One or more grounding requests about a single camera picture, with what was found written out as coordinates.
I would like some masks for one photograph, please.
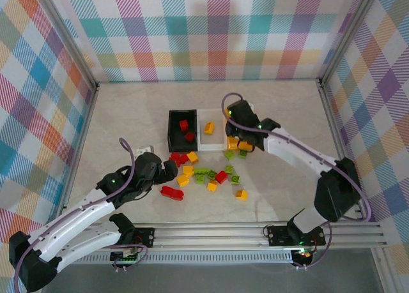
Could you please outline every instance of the checkered backdrop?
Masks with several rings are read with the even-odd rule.
[[[409,0],[376,0],[328,94],[409,292]]]
[[[360,0],[54,0],[100,81],[315,79]]]
[[[91,89],[37,0],[0,0],[0,292],[8,240],[54,217]]]

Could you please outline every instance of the white floor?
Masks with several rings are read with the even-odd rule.
[[[239,92],[252,102],[260,119],[269,117],[312,148],[336,156],[312,80],[102,84],[69,207],[104,175],[130,164],[119,137],[134,148],[151,144],[155,153],[167,160],[169,110],[220,108],[228,92]],[[198,156],[197,167],[211,167],[218,172],[228,164],[221,151],[199,152]],[[313,201],[315,185],[276,156],[256,150],[245,160],[236,157],[231,164],[240,176],[239,186],[226,181],[211,193],[192,179],[182,188],[185,198],[181,202],[161,196],[160,186],[154,186],[143,200],[125,204],[116,213],[125,213],[134,223],[276,221],[290,219]],[[178,187],[176,181],[166,185]],[[240,188],[249,193],[246,202],[234,197]]]

